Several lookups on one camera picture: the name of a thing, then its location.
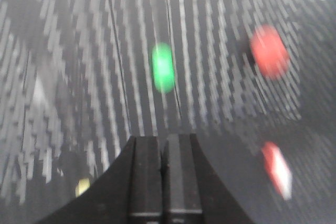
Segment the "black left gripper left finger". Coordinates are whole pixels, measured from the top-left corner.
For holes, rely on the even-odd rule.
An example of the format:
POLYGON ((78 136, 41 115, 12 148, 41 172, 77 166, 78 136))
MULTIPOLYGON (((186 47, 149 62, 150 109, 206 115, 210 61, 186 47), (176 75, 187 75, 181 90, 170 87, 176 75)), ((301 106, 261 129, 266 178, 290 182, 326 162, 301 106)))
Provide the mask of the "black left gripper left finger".
POLYGON ((112 165, 79 197, 40 223, 161 223, 158 140, 132 136, 112 165))

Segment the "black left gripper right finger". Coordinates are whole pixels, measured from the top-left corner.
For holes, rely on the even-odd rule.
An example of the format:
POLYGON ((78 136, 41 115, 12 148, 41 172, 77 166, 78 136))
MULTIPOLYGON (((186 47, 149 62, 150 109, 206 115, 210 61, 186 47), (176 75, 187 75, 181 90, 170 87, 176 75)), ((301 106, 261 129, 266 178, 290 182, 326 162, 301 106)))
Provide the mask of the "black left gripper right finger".
POLYGON ((170 135, 162 158, 164 223, 253 223, 210 165, 195 134, 170 135))

